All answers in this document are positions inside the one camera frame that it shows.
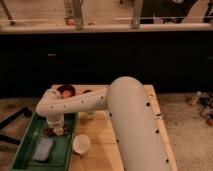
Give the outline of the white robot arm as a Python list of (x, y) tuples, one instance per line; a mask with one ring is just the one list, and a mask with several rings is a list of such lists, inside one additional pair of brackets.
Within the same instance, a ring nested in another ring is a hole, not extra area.
[(99, 110), (109, 112), (125, 171), (171, 171), (151, 102), (133, 77), (119, 77), (106, 88), (65, 99), (48, 89), (36, 106), (51, 126), (64, 114)]

